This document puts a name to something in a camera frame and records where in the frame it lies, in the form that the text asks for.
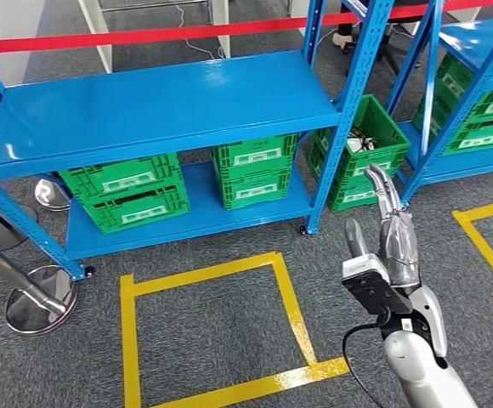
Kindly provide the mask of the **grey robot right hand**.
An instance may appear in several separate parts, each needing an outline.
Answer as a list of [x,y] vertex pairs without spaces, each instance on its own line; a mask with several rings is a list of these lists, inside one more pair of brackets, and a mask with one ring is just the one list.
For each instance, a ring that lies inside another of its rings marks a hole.
[[353,218],[345,224],[351,258],[343,263],[343,280],[369,270],[379,273],[394,288],[414,288],[420,283],[418,243],[412,216],[402,205],[394,183],[381,167],[371,163],[364,171],[379,203],[381,217],[380,250],[369,252],[360,224]]

